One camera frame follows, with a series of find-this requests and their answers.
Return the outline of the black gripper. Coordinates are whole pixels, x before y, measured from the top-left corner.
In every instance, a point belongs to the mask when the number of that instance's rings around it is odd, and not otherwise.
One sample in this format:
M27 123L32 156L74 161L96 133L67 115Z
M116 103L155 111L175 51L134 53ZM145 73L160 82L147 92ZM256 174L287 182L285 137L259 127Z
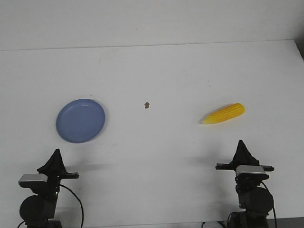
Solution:
M259 160L254 158L252 154L247 149L245 143L242 140L238 141L237 149L232 161L227 163L217 163L215 166L216 170L245 170L245 171L274 171L275 168L273 166L264 166L259 165Z
M67 172L61 151L56 149L45 165L37 169L39 174L48 176L47 183L51 190L58 190L62 180L78 179L78 172Z

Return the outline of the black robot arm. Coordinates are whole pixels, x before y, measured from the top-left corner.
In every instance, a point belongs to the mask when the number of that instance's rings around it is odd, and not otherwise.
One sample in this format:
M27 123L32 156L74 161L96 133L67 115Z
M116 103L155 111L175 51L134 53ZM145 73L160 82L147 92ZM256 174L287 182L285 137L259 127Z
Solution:
M235 172L235 190L239 208L243 211L232 212L227 219L227 228L267 228L267 216L274 209L274 198L263 181L269 179L268 172L273 166L260 165L239 140L230 163L218 163L216 170Z
M37 173L24 174L18 184L22 188L31 189L34 195L21 203L19 214L28 228L61 228L59 220L53 220L60 188L68 190L79 202L81 208L81 225L84 223L84 208L80 198L62 180L78 179L77 172L67 172L62 160L61 151L56 149L45 165L37 169Z

